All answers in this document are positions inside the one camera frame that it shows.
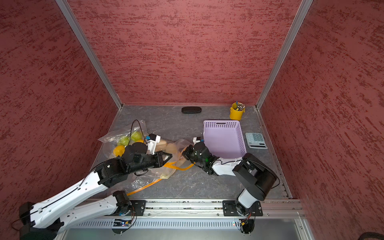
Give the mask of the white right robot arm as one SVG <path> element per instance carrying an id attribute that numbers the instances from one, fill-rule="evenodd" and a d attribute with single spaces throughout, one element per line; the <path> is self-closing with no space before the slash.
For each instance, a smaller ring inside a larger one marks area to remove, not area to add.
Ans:
<path id="1" fill-rule="evenodd" d="M 248 216 L 264 201 L 279 181 L 277 174 L 250 153 L 236 159 L 224 159 L 213 155 L 200 141 L 185 148 L 182 156 L 208 175 L 234 176 L 244 189 L 230 204 L 240 216 Z"/>

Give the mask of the clear zip-top bag orange seal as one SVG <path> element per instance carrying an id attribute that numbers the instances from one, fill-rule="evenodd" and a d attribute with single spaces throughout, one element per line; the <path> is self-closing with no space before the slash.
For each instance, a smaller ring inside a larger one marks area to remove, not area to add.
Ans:
<path id="1" fill-rule="evenodd" d="M 174 143 L 178 146 L 179 154 L 177 156 L 173 156 L 165 165 L 158 169 L 150 169 L 143 176 L 133 175 L 133 185 L 136 188 L 143 188 L 144 186 L 150 185 L 152 183 L 159 182 L 160 180 L 169 179 L 176 171 L 186 171 L 192 167 L 192 164 L 188 162 L 183 156 L 182 152 L 191 145 L 187 140 L 180 139 L 176 142 L 171 142 L 166 140 L 169 143 Z"/>

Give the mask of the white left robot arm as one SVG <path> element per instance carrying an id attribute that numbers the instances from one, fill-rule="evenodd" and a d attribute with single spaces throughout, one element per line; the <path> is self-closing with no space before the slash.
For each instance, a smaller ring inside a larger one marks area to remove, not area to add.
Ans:
<path id="1" fill-rule="evenodd" d="M 130 174 L 163 167 L 172 154 L 147 153 L 148 146 L 134 143 L 120 157 L 98 164 L 88 175 L 61 193 L 39 203 L 20 206 L 21 240 L 53 240 L 66 229 L 101 216 L 136 216 L 136 210 L 124 191 L 116 191 L 100 201 L 83 205 L 83 201 L 127 180 Z"/>

